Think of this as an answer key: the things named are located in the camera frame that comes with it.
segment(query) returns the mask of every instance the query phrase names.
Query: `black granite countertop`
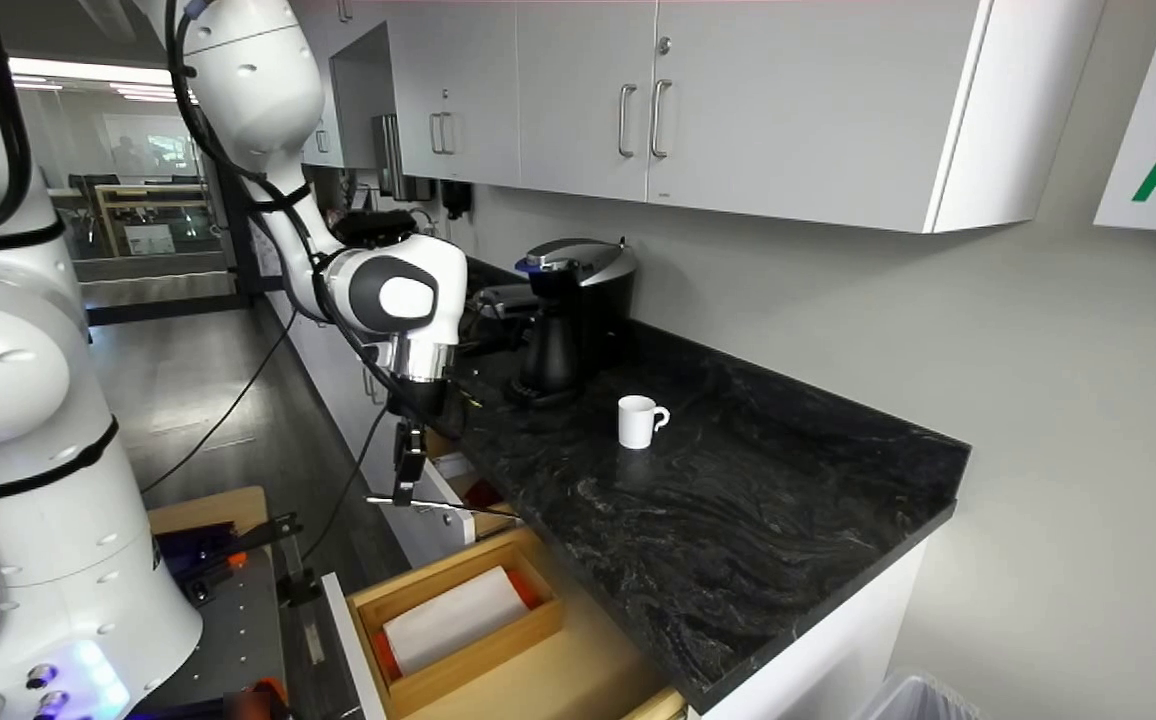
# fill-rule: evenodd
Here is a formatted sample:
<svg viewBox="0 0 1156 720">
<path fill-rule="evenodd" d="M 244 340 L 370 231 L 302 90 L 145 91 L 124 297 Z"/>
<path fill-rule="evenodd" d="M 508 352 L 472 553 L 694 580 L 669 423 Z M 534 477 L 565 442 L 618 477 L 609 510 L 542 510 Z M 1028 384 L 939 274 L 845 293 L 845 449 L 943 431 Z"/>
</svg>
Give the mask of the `black granite countertop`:
<svg viewBox="0 0 1156 720">
<path fill-rule="evenodd" d="M 575 406 L 516 407 L 464 352 L 440 420 L 625 634 L 707 712 L 952 512 L 968 446 L 631 327 Z M 618 396 L 671 407 L 648 454 Z"/>
</svg>

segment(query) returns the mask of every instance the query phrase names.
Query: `black coffee maker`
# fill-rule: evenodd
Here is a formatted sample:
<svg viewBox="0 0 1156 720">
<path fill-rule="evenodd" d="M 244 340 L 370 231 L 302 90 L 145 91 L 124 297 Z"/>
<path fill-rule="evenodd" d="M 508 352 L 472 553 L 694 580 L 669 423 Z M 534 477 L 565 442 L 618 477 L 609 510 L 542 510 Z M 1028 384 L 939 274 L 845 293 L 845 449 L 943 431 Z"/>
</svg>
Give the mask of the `black coffee maker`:
<svg viewBox="0 0 1156 720">
<path fill-rule="evenodd" d="M 530 277 L 535 311 L 508 396 L 565 406 L 620 359 L 636 259 L 625 246 L 568 236 L 535 246 L 516 268 Z"/>
</svg>

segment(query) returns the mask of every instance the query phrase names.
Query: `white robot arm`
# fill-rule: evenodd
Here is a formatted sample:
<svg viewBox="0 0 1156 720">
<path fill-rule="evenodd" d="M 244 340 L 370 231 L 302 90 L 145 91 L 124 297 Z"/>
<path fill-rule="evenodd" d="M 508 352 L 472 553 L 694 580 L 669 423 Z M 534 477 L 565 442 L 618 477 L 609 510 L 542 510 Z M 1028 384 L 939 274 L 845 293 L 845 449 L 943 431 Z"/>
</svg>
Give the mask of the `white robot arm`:
<svg viewBox="0 0 1156 720">
<path fill-rule="evenodd" d="M 288 0 L 136 0 L 156 24 L 188 130 L 237 173 L 282 249 L 294 306 L 333 322 L 378 367 L 437 384 L 464 318 L 464 251 L 411 236 L 345 249 L 306 194 L 302 149 L 321 116 L 321 71 Z"/>
<path fill-rule="evenodd" d="M 207 119 L 183 116 L 244 178 L 294 306 L 350 338 L 417 431 L 455 346 L 464 251 L 432 236 L 362 251 L 324 230 L 302 178 L 321 76 L 286 0 L 136 8 L 172 48 L 178 81 L 192 76 Z M 21 138 L 0 56 L 0 718 L 124 718 L 188 659 L 200 616 L 152 553 L 84 355 L 65 230 Z"/>
</svg>

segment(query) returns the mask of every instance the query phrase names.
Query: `upper cabinet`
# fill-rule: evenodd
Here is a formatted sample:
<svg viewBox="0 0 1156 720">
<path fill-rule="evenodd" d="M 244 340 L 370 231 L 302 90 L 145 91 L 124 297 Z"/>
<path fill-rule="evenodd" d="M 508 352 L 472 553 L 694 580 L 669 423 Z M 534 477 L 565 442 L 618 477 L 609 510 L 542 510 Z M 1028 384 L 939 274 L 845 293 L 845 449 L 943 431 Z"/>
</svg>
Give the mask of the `upper cabinet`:
<svg viewBox="0 0 1156 720">
<path fill-rule="evenodd" d="M 516 184 L 516 16 L 504 4 L 408 0 L 390 16 L 408 178 Z"/>
<path fill-rule="evenodd" d="M 411 178 L 961 231 L 1033 220 L 1104 0 L 394 13 Z"/>
<path fill-rule="evenodd" d="M 352 110 L 362 103 L 350 81 L 358 66 L 337 66 L 337 56 L 350 54 L 350 45 L 363 34 L 382 30 L 386 13 L 382 4 L 363 0 L 294 0 L 294 13 L 324 81 L 324 110 L 321 126 L 306 142 L 306 166 L 362 168 L 373 156 L 373 138 L 363 119 L 352 116 Z"/>
<path fill-rule="evenodd" d="M 659 4 L 651 201 L 937 230 L 983 16 L 987 0 Z"/>
<path fill-rule="evenodd" d="M 516 8 L 521 184 L 648 201 L 651 4 Z"/>
</svg>

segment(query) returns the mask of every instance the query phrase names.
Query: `open drawer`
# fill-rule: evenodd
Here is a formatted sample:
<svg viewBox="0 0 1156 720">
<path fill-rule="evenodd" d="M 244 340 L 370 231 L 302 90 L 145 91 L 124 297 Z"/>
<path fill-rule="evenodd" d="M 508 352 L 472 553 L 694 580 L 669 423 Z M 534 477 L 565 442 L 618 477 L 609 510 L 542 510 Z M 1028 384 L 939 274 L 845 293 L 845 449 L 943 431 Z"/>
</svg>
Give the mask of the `open drawer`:
<svg viewBox="0 0 1156 720">
<path fill-rule="evenodd" d="M 502 561 L 521 561 L 542 573 L 535 583 L 549 601 L 411 675 L 390 675 L 373 646 L 378 622 L 422 603 L 422 597 L 440 597 Z M 324 577 L 324 597 L 370 720 L 600 720 L 628 718 L 664 687 L 636 646 L 596 610 L 591 597 L 551 573 L 545 550 L 524 527 L 358 597 L 345 597 L 337 577 Z"/>
</svg>

